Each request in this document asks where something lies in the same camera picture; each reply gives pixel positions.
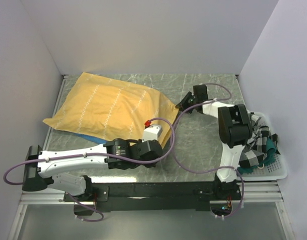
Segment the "yellow and blue pillowcase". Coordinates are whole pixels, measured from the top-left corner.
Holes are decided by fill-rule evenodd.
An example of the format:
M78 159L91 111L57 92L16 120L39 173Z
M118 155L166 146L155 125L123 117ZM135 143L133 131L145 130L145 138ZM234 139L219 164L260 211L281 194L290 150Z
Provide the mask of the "yellow and blue pillowcase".
M56 114L43 123L70 133L106 141L141 139L145 122L162 126L158 138L165 146L178 109L163 93L151 87L84 72Z

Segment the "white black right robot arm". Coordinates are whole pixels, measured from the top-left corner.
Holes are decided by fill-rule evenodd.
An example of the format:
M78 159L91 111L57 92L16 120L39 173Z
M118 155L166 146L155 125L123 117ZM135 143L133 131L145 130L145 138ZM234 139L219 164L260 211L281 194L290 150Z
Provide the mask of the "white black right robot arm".
M185 97L176 105L181 112L197 112L218 120L219 138L222 143L222 155L216 177L220 183L214 185L213 195L220 200L225 199L231 189L227 183L237 178L241 154L252 137L251 121L244 104L227 104L219 98L211 99L205 84L193 86Z

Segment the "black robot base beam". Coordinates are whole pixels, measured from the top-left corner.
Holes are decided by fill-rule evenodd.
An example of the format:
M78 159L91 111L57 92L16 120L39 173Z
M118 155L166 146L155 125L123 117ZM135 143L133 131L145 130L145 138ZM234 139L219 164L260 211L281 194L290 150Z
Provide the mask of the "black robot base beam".
M98 211L196 210L209 211L212 201L241 200L236 182L122 182L95 183L91 192L77 199Z

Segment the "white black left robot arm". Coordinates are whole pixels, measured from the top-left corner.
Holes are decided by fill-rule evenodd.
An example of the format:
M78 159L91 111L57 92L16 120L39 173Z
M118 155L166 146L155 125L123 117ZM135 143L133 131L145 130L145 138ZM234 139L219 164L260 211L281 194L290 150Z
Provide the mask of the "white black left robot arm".
M88 201L94 194L90 177L74 176L72 171L82 169L135 169L154 167L162 157L163 149L157 140L124 140L116 138L90 148L67 151L46 151L36 147L37 154L28 153L24 167L22 190L38 192L47 188L60 190Z

